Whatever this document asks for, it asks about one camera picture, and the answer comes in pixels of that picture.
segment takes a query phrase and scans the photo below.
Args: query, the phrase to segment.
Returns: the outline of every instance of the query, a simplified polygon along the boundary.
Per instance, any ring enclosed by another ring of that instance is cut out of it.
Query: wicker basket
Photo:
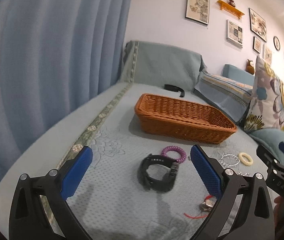
[[[135,105],[142,129],[151,134],[218,144],[237,131],[220,110],[199,103],[143,94]]]

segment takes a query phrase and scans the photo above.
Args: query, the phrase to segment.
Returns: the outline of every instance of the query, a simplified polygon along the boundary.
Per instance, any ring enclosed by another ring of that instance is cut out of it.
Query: yellow spiral hair tie
[[[241,161],[241,163],[243,163],[245,166],[252,166],[254,162],[252,157],[248,155],[247,153],[239,153],[238,158]]]

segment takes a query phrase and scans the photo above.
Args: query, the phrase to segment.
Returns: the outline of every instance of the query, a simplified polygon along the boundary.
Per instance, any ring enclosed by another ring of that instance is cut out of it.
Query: red cord
[[[208,195],[204,201],[208,200],[209,198],[212,198],[213,196],[212,195]],[[183,213],[186,217],[188,218],[192,218],[192,219],[200,219],[200,218],[206,218],[208,215],[205,215],[205,216],[201,216],[201,217],[191,217],[190,215],[186,214],[186,213]]]

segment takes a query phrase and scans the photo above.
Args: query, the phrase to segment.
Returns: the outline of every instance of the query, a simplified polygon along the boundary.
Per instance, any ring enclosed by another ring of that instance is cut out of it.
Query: blue curtain
[[[129,7],[0,0],[0,181],[37,138],[117,81]]]

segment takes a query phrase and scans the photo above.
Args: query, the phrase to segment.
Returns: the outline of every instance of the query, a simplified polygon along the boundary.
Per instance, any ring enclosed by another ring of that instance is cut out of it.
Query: silver screw
[[[256,177],[257,177],[258,179],[263,179],[263,175],[260,174],[260,173],[256,173]]]
[[[25,180],[26,178],[27,178],[27,175],[25,173],[20,176],[21,180]]]
[[[50,170],[49,175],[54,177],[58,173],[57,170]]]
[[[233,170],[231,170],[231,169],[226,169],[225,170],[225,173],[227,174],[227,175],[233,175],[234,174],[234,171]]]

